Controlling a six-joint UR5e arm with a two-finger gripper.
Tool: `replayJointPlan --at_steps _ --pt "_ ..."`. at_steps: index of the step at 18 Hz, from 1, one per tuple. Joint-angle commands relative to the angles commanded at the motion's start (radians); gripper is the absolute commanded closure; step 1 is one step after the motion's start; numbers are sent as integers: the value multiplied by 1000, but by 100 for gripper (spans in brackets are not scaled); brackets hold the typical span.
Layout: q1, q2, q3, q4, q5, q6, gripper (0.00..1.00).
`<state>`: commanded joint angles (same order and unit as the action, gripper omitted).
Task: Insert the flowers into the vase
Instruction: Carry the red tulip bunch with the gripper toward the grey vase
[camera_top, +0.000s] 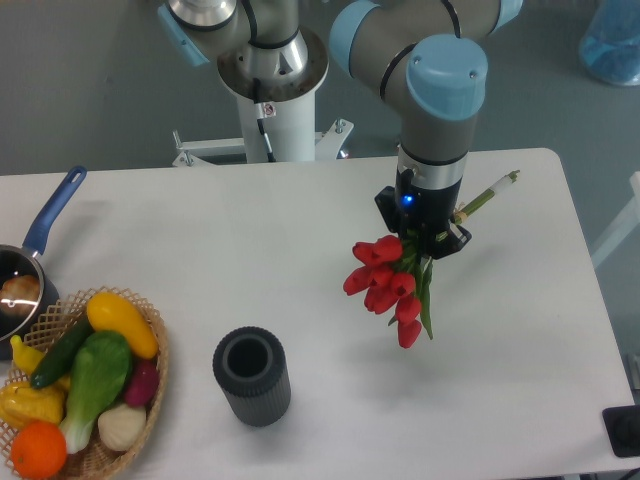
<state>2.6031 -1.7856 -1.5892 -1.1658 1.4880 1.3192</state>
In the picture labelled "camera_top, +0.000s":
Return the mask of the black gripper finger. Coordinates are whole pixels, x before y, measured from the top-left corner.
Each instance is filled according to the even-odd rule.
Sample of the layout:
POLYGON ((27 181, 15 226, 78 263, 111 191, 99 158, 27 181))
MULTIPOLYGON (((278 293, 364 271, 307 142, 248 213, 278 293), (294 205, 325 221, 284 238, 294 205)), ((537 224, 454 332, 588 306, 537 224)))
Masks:
POLYGON ((374 197, 374 202, 388 231, 391 233, 397 233, 399 219, 397 214, 397 205, 395 202, 395 188, 392 186, 385 186, 374 197))
POLYGON ((429 244, 429 256, 442 259, 461 251, 471 240, 471 233, 460 225, 450 223, 448 228, 437 233, 429 244))

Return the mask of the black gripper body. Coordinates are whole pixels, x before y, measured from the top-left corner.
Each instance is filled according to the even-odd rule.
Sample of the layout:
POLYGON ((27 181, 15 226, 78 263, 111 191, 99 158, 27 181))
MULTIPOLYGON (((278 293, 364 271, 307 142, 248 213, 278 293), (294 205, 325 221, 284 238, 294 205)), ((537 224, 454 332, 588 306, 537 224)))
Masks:
POLYGON ((434 241, 449 229, 462 180, 433 190, 418 186, 417 179, 411 170, 396 173, 397 233, 401 239, 419 235, 425 242, 434 241))

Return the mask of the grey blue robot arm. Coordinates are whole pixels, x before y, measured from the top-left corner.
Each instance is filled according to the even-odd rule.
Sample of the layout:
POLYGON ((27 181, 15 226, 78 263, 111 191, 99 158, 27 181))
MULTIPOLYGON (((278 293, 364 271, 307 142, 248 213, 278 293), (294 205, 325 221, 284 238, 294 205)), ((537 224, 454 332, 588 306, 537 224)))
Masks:
POLYGON ((330 64, 401 119, 396 181, 376 196, 387 228, 440 259, 470 240, 454 206, 485 99, 479 40, 513 20, 517 1, 355 1, 327 41, 295 1, 164 1, 158 15, 193 64, 213 63, 236 97, 247 160, 311 161, 315 93, 330 64))

